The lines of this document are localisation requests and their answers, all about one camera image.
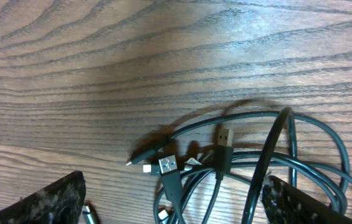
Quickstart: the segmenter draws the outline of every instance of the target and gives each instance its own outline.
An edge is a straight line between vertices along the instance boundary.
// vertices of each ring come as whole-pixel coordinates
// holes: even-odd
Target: usb connector
[[[86,224],[97,224],[96,214],[94,214],[89,203],[83,205],[82,215]]]
[[[231,129],[221,129],[217,137],[219,146],[231,147],[234,139],[234,131]]]
[[[166,211],[166,209],[163,209],[161,212],[158,214],[159,220],[161,220],[161,224],[167,224],[169,221],[169,213]]]
[[[232,155],[234,153],[233,140],[233,130],[222,129],[219,131],[213,157],[213,168],[216,170],[217,180],[223,180],[224,174],[228,174],[231,171]]]
[[[172,156],[168,156],[163,159],[160,159],[159,166],[161,167],[162,174],[177,170],[176,157],[172,155]]]
[[[162,136],[159,139],[152,140],[149,144],[144,145],[135,151],[131,157],[128,159],[126,166],[131,164],[137,164],[145,159],[149,159],[154,156],[159,149],[165,147],[169,143],[169,137],[167,135]]]
[[[181,215],[181,197],[183,196],[183,186],[181,185],[180,171],[178,171],[176,157],[174,155],[164,157],[159,160],[161,169],[161,181],[166,199],[173,204],[173,210],[179,221],[184,224]]]
[[[151,164],[146,163],[146,164],[143,164],[143,172],[148,173],[149,175],[160,175],[161,169],[157,162],[151,163]]]

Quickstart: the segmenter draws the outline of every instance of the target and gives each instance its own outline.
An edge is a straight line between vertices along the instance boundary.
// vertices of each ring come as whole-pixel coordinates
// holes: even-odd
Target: black cable
[[[173,132],[170,136],[169,136],[169,140],[170,139],[174,139],[188,131],[192,131],[193,129],[196,128],[201,128],[207,125],[212,125],[212,124],[219,124],[219,123],[223,123],[226,121],[232,121],[235,119],[245,119],[245,118],[262,118],[262,117],[267,117],[267,116],[278,116],[279,112],[278,111],[254,111],[254,112],[245,112],[245,113],[236,113],[236,114],[229,114],[229,115],[225,115],[225,116],[218,116],[215,118],[209,118],[203,121],[199,121],[197,123],[194,124],[190,124],[187,125],[183,128],[180,128],[178,130],[176,130],[175,132]],[[349,174],[350,172],[350,164],[349,164],[349,157],[348,157],[348,153],[345,147],[345,144],[343,144],[342,139],[339,137],[339,135],[332,130],[328,125],[322,123],[321,121],[311,118],[309,116],[306,116],[304,114],[298,114],[295,113],[294,114],[294,118],[300,121],[305,121],[308,122],[310,124],[314,124],[315,126],[321,128],[322,130],[324,130],[326,133],[328,133],[331,137],[332,140],[334,140],[334,142],[336,143],[336,146],[339,149],[340,152],[340,156],[341,156],[341,168],[342,171],[344,173]],[[348,188],[348,182],[347,180],[345,180],[344,178],[341,179],[340,184],[339,184],[340,188],[345,192],[346,189]]]
[[[216,184],[214,185],[212,198],[211,198],[211,201],[209,202],[209,205],[207,206],[207,210],[206,210],[205,216],[203,217],[202,224],[206,224],[207,221],[209,220],[212,209],[214,207],[214,202],[216,202],[217,195],[219,194],[220,185],[221,185],[221,180],[216,180]]]
[[[249,152],[235,152],[235,157],[237,159],[248,159],[248,158],[253,158],[253,157],[259,157],[260,152],[257,152],[257,151],[249,151]],[[274,158],[278,158],[278,157],[287,157],[287,155],[285,154],[281,154],[281,153],[277,153],[275,152],[273,154]],[[287,166],[287,165],[290,165],[292,163],[289,163],[287,162],[287,160],[280,160],[280,162],[284,162],[286,161],[286,163],[282,164],[282,163],[279,163],[279,162],[271,162],[270,165],[271,166]],[[337,168],[334,168],[334,167],[331,167],[331,166],[328,166],[328,165],[325,165],[325,164],[320,164],[320,163],[316,163],[316,162],[303,162],[303,161],[295,161],[297,164],[310,164],[311,166],[313,167],[318,167],[320,169],[324,169],[324,170],[328,170],[330,172],[334,172],[344,178],[346,178],[349,182],[352,183],[352,177],[349,176],[348,174],[345,174],[344,172],[338,170]],[[233,162],[232,163],[232,168],[235,169],[235,168],[246,168],[246,167],[255,167],[257,165],[257,162]],[[190,171],[187,171],[183,174],[181,174],[181,178],[186,178],[186,177],[189,177],[191,175],[195,175],[195,174],[203,174],[203,173],[210,173],[211,171],[213,171],[212,168],[205,168],[205,167],[200,167],[200,169],[196,169],[196,170],[190,170]],[[305,175],[312,175],[312,178],[316,178],[315,175],[313,175],[311,172],[305,172],[303,173]],[[243,178],[243,177],[240,177],[238,175],[235,175],[235,174],[226,174],[226,177],[230,177],[230,178],[233,178],[233,179],[236,179],[238,181],[241,181],[245,184],[250,184],[250,180],[247,180],[246,178]],[[182,203],[184,203],[184,207],[185,205],[187,204],[188,202],[188,199],[190,198],[190,196],[192,195],[194,189],[196,188],[197,184],[194,184],[193,183],[194,181],[191,181],[191,184],[190,184],[190,188],[188,188],[184,195],[188,195],[188,197],[183,197],[183,201]],[[155,217],[155,222],[156,223],[159,223],[160,220],[158,218],[158,206],[159,206],[159,200],[160,198],[162,197],[164,191],[163,189],[161,189],[159,192],[158,192],[158,196],[155,198],[155,202],[154,202],[154,217]],[[327,194],[329,196],[329,198],[332,200],[333,196],[331,193],[328,193]]]
[[[346,192],[348,182],[352,183],[352,177],[349,175],[350,171],[350,166],[349,166],[349,159],[348,159],[348,154],[345,148],[345,145],[343,144],[343,141],[337,135],[334,130],[332,130],[329,126],[326,124],[302,115],[302,114],[294,114],[290,108],[284,108],[281,113],[276,112],[276,111],[259,111],[259,112],[248,112],[248,113],[237,113],[237,114],[231,114],[231,115],[226,115],[226,116],[221,116],[221,117],[216,117],[216,118],[211,118],[207,119],[204,121],[200,121],[198,123],[190,124],[188,126],[185,126],[177,131],[175,131],[172,135],[170,135],[167,140],[162,141],[162,142],[168,142],[170,139],[174,139],[177,136],[186,133],[190,130],[200,128],[203,126],[207,126],[210,124],[218,124],[221,122],[225,121],[230,121],[233,119],[242,119],[242,118],[256,118],[256,117],[264,117],[264,116],[277,116],[276,121],[274,122],[273,128],[269,133],[269,136],[266,140],[264,149],[262,152],[236,152],[234,153],[234,158],[233,159],[245,159],[245,158],[253,158],[253,157],[260,157],[258,162],[233,162],[232,163],[232,168],[236,167],[256,167],[255,174],[257,174],[256,178],[254,175],[253,178],[253,184],[250,186],[251,189],[256,189],[257,187],[253,186],[259,186],[259,193],[261,190],[261,185],[262,185],[262,178],[263,173],[265,174],[265,170],[267,170],[268,166],[289,166],[290,167],[290,183],[293,187],[296,186],[297,183],[297,171],[301,172],[302,174],[306,175],[309,179],[314,181],[316,184],[318,184],[327,194],[327,196],[331,200],[331,206],[332,209],[338,211],[340,214],[344,215],[347,209],[347,199],[344,193]],[[296,129],[295,129],[295,122],[294,119],[298,119],[301,121],[306,121],[308,123],[314,124],[315,126],[318,126],[325,132],[327,132],[334,142],[336,143],[339,151],[340,151],[340,156],[341,156],[341,170],[338,170],[334,167],[330,167],[324,164],[319,164],[315,162],[303,162],[299,161],[297,159],[297,140],[296,140]],[[289,142],[289,156],[285,154],[280,154],[277,152],[274,152],[275,148],[275,143],[277,142],[277,139],[279,137],[279,134],[284,126],[284,124],[287,123],[287,131],[288,131],[288,142]],[[325,169],[331,172],[334,172],[338,175],[341,176],[341,182],[339,186],[337,186],[328,176],[317,170],[315,167],[320,168],[320,169]],[[187,171],[183,174],[181,174],[181,178],[189,177],[192,176],[192,179],[190,182],[188,182],[186,186],[186,190],[182,196],[181,199],[181,211],[178,211],[177,213],[179,215],[182,214],[183,210],[186,208],[186,205],[188,203],[188,200],[191,198],[192,193],[194,192],[194,189],[197,187],[197,185],[210,173],[214,171],[213,168],[208,168],[208,167],[197,167],[194,168],[193,170]],[[226,177],[230,177],[233,179],[236,179],[238,181],[241,181],[243,183],[248,184],[249,180],[247,180],[244,177],[241,177],[236,174],[225,174]],[[209,203],[209,208],[208,211],[205,214],[204,221],[205,223],[207,219],[209,218],[209,215],[212,206],[214,205],[214,201],[216,200],[218,189],[216,190],[216,186],[220,186],[219,184],[215,185],[214,189],[214,194],[212,196],[211,202]],[[257,203],[257,190],[252,190],[254,193],[249,191],[248,198],[247,198],[247,203],[245,205],[245,209],[247,209],[247,213],[244,212],[244,216],[246,218],[243,218],[242,222],[243,223],[250,223],[252,221],[253,217],[253,211],[255,208],[255,205]],[[159,205],[159,200],[163,195],[163,189],[161,189],[158,192],[158,196],[155,198],[154,202],[154,218],[155,222],[159,223],[160,220],[158,218],[158,205]],[[175,216],[171,216],[169,219],[169,224],[175,224],[180,218],[176,218]]]
[[[262,191],[262,184],[270,165],[270,160],[275,150],[278,138],[282,132],[283,126],[287,122],[292,109],[290,107],[284,108],[277,116],[269,135],[264,143],[263,150],[260,153],[259,160],[257,161],[256,169],[253,174],[252,183],[250,184],[248,196],[246,198],[245,208],[242,215],[242,224],[251,224],[256,209],[256,204],[259,199],[260,192]]]
[[[181,211],[181,206],[180,205],[174,205],[173,204],[173,210],[174,210],[174,213],[176,214],[179,222],[181,224],[185,224],[186,222],[184,221],[184,218],[183,218],[183,212]]]
[[[289,156],[297,159],[298,157],[298,144],[296,139],[296,127],[295,127],[295,113],[290,112],[288,117],[288,141],[289,141]],[[298,172],[294,168],[289,168],[289,183],[292,187],[297,187],[298,184]]]

